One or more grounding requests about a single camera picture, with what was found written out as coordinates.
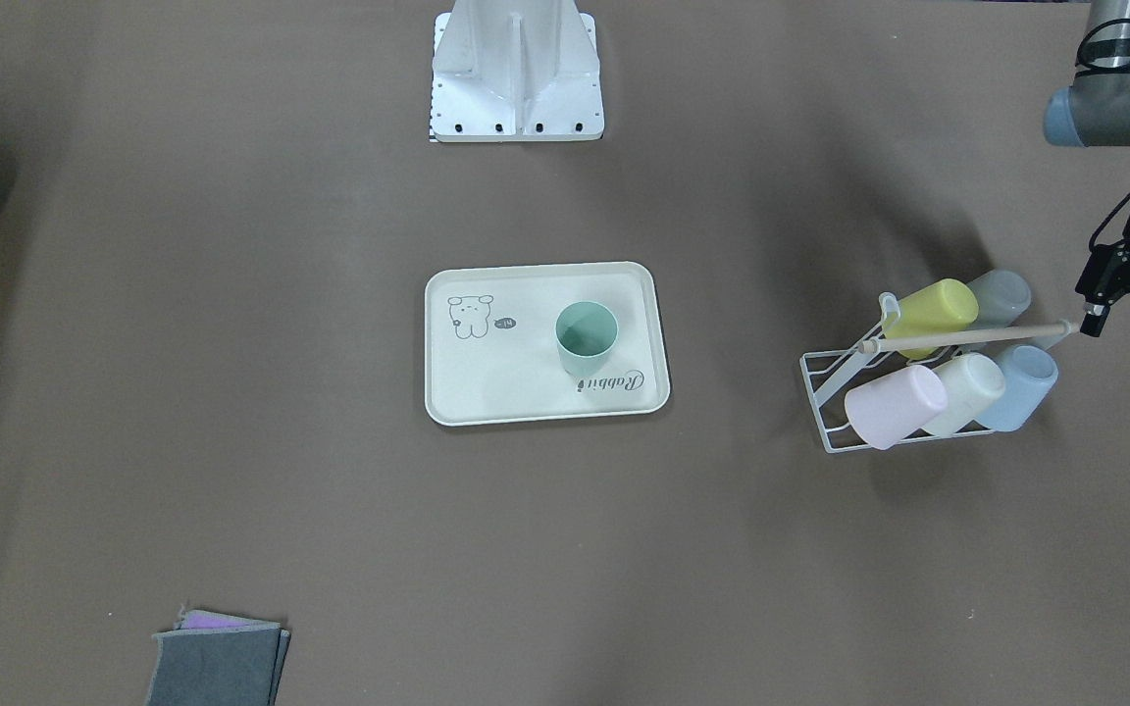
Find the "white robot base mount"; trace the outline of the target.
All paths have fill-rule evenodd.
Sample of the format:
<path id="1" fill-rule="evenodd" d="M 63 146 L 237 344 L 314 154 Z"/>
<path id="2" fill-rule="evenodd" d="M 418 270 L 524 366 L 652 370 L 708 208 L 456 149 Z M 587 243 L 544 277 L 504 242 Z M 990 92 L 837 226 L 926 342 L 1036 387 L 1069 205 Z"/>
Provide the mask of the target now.
<path id="1" fill-rule="evenodd" d="M 436 143 L 577 142 L 605 134 L 596 19 L 574 1 L 457 1 L 434 21 Z"/>

